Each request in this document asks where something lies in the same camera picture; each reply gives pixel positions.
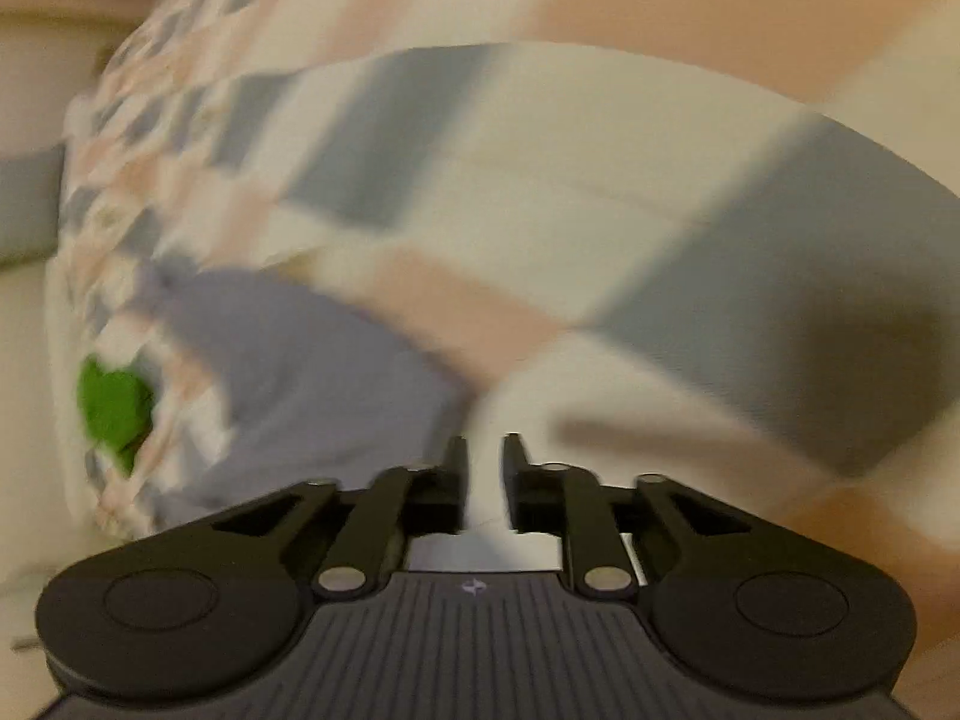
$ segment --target bedsheet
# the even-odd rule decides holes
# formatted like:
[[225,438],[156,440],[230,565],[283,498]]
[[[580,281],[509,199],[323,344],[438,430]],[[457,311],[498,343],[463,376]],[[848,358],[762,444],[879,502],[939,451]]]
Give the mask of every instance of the bedsheet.
[[[59,256],[119,364],[171,344],[121,310],[143,259],[273,269],[440,355],[483,394],[476,528],[517,431],[875,562],[920,616],[904,695],[947,720],[958,25],[960,0],[165,0],[74,143]],[[215,461],[220,385],[161,368]],[[101,508],[141,517],[178,467]]]

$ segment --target checkered fabric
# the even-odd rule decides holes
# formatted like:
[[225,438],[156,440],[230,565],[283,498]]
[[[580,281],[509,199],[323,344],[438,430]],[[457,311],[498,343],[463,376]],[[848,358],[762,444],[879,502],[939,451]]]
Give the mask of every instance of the checkered fabric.
[[896,576],[901,696],[955,720],[958,28],[960,0],[166,0],[62,209],[91,342],[188,428],[101,507],[148,532],[229,440],[203,366],[117,310],[136,263],[274,268],[476,384],[473,525],[505,432],[666,473]]

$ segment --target ridged black surface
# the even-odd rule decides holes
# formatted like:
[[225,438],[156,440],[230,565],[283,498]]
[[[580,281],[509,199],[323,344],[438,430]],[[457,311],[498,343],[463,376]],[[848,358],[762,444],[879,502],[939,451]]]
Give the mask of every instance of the ridged black surface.
[[[479,589],[474,580],[485,584]],[[70,697],[43,720],[908,720],[891,699],[750,704],[690,679],[619,605],[553,574],[397,574],[321,608],[287,658],[229,695],[120,709]]]

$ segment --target white wall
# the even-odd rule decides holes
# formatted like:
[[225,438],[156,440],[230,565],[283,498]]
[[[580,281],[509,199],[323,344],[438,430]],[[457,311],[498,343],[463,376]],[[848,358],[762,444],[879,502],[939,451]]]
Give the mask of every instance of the white wall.
[[93,80],[98,52],[129,31],[0,16],[0,156],[59,140],[66,105]]
[[[0,16],[0,156],[59,140],[66,105],[93,81],[97,53],[124,34],[118,26]],[[68,518],[47,371],[43,264],[0,271],[0,581],[29,565],[70,562],[97,543]],[[8,637],[25,632],[16,601],[0,598],[5,720],[32,716],[56,694],[42,654],[8,649]]]

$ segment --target bed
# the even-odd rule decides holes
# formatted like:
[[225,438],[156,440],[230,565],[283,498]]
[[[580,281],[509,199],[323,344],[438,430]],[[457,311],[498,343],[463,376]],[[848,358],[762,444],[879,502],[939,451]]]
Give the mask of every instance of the bed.
[[[665,473],[897,577],[899,694],[955,720],[958,25],[960,0],[162,1],[68,117],[71,511],[146,536],[229,451],[222,377],[128,309],[143,264],[266,274],[475,398],[469,533],[418,565],[555,565],[508,535],[507,432]],[[162,389],[170,440],[130,477],[78,423],[90,353]]]

